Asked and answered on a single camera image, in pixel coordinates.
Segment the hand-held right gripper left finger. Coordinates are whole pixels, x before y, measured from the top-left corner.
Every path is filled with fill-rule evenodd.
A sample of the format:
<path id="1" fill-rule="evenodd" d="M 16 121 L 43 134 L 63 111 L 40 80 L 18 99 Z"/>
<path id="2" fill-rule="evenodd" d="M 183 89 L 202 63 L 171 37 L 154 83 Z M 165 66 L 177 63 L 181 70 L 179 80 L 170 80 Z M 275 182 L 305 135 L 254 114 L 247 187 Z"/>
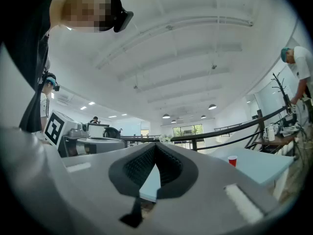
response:
<path id="1" fill-rule="evenodd" d="M 143 218 L 140 190 L 155 165 L 156 145 L 142 144 L 107 153 L 63 159 L 85 200 L 79 222 L 83 235 L 154 235 L 153 217 Z"/>

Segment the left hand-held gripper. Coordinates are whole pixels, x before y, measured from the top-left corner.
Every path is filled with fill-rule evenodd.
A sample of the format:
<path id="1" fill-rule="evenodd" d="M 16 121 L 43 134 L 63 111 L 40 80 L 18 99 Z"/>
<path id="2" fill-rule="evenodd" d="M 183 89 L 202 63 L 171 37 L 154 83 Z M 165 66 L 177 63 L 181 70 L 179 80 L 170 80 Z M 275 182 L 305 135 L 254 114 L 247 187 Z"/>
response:
<path id="1" fill-rule="evenodd" d="M 106 153 L 127 147 L 116 129 L 105 124 L 83 124 L 56 110 L 50 114 L 43 135 L 61 157 Z"/>

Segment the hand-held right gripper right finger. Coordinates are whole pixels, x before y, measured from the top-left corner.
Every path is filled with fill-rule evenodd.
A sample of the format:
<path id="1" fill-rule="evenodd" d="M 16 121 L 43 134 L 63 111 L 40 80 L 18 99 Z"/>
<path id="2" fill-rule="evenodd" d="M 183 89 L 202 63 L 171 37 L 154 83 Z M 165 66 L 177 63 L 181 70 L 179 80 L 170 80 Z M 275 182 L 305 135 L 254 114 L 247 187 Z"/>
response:
<path id="1" fill-rule="evenodd" d="M 152 147 L 188 158 L 198 177 L 182 196 L 157 200 L 143 221 L 145 235 L 257 234 L 279 206 L 263 186 L 219 158 L 174 145 L 146 143 L 143 150 Z"/>

